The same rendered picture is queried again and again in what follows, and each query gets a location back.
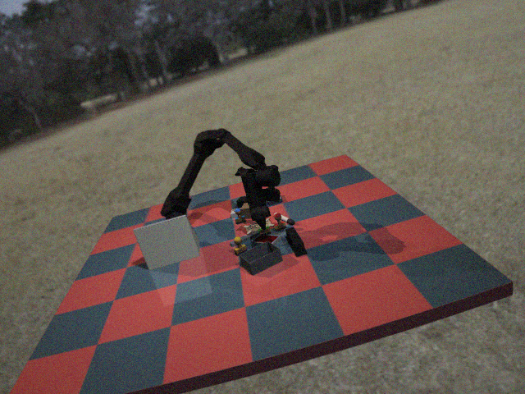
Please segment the tan cardboard box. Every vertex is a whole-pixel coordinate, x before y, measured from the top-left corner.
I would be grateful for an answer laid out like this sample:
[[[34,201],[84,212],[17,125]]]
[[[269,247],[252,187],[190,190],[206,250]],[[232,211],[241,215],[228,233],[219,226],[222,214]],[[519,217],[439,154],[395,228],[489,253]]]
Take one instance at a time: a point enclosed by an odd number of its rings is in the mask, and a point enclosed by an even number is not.
[[[250,209],[248,203],[244,203],[241,207],[241,213],[242,216],[245,216],[245,218],[251,218]]]

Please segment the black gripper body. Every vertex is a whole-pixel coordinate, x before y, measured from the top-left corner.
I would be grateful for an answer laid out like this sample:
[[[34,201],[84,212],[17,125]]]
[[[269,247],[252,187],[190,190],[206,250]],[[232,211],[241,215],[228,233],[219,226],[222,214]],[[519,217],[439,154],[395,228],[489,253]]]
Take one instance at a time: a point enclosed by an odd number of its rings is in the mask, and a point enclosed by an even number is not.
[[[257,188],[254,188],[252,190],[244,190],[248,205],[251,209],[250,214],[253,221],[270,217],[270,210],[266,205],[263,205],[262,202],[262,187],[259,186]]]

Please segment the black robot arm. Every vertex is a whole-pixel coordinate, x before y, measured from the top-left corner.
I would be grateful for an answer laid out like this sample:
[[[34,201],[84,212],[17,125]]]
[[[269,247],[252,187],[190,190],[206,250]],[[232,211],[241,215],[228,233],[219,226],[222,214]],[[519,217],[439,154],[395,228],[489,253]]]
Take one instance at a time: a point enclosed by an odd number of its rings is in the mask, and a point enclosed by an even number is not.
[[[267,166],[265,157],[262,154],[244,145],[228,130],[223,128],[198,134],[194,142],[194,155],[179,185],[167,196],[160,212],[162,217],[166,217],[166,220],[168,220],[183,215],[187,216],[187,208],[191,201],[189,191],[205,158],[210,156],[215,149],[222,147],[224,143],[229,145],[239,155],[243,164],[251,167],[249,169],[240,167],[235,174],[235,176],[241,176],[244,189],[252,190],[259,186],[268,186],[266,189],[262,188],[262,203],[266,204],[266,201],[280,202],[281,192],[274,187],[281,182],[278,166]]]

